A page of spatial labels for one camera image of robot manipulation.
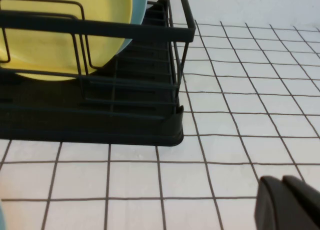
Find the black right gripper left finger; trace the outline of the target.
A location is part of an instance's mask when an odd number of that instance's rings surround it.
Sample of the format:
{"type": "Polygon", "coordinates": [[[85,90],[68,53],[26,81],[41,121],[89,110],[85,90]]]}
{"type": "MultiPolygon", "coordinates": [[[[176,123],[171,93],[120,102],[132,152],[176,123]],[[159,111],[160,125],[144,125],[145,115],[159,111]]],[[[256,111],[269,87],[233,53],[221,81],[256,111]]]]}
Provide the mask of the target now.
{"type": "Polygon", "coordinates": [[[289,188],[272,176],[260,178],[254,218],[257,229],[316,228],[289,188]]]}

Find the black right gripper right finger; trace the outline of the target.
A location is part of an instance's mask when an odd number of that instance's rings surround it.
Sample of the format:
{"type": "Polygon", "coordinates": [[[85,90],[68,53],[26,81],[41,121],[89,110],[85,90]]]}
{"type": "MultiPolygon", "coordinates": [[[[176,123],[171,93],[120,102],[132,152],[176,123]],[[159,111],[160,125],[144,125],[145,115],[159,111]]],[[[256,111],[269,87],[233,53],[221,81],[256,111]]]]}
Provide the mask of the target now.
{"type": "Polygon", "coordinates": [[[304,213],[320,228],[320,192],[297,177],[286,175],[282,182],[298,201],[304,213]]]}

